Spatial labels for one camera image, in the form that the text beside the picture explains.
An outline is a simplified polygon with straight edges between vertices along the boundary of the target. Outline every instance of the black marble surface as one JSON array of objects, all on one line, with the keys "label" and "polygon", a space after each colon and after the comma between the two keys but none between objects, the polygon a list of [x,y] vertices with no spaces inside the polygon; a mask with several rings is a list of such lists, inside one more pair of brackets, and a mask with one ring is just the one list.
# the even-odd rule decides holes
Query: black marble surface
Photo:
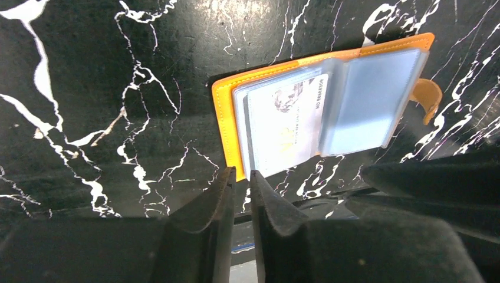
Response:
[{"label": "black marble surface", "polygon": [[[224,74],[432,32],[422,77],[387,149],[314,157],[268,181],[290,201],[364,186],[380,162],[499,140],[500,4],[444,0],[27,0],[0,3],[0,213],[161,216],[225,167],[211,97]],[[247,182],[236,211],[249,209]]]}]

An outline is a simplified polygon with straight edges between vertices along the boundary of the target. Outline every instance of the orange leather cover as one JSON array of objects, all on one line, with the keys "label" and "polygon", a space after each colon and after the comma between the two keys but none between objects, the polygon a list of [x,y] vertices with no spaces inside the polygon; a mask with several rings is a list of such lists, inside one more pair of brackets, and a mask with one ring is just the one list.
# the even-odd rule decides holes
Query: orange leather cover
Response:
[{"label": "orange leather cover", "polygon": [[424,125],[429,124],[430,119],[434,117],[438,111],[438,106],[442,98],[443,92],[438,84],[424,78],[417,80],[413,92],[410,95],[410,100],[419,103],[425,110],[425,116],[423,118]]},{"label": "orange leather cover", "polygon": [[408,48],[420,48],[421,50],[429,50],[434,35],[425,33],[414,35],[412,37],[403,38],[400,40],[385,42],[381,44],[361,47],[352,50],[334,51],[325,54],[310,56],[307,58],[297,59],[289,62],[284,62],[269,67],[264,67],[252,71],[247,71],[237,75],[232,75],[227,78],[216,81],[212,86],[213,103],[219,130],[221,132],[222,146],[226,157],[226,164],[229,167],[236,167],[236,181],[245,178],[243,163],[241,160],[241,152],[239,149],[238,129],[236,127],[236,117],[234,112],[232,91],[235,87],[243,83],[260,80],[269,76],[283,73],[289,70],[303,67],[305,65],[319,62],[326,58],[340,58],[350,60],[357,57],[393,52]]}]

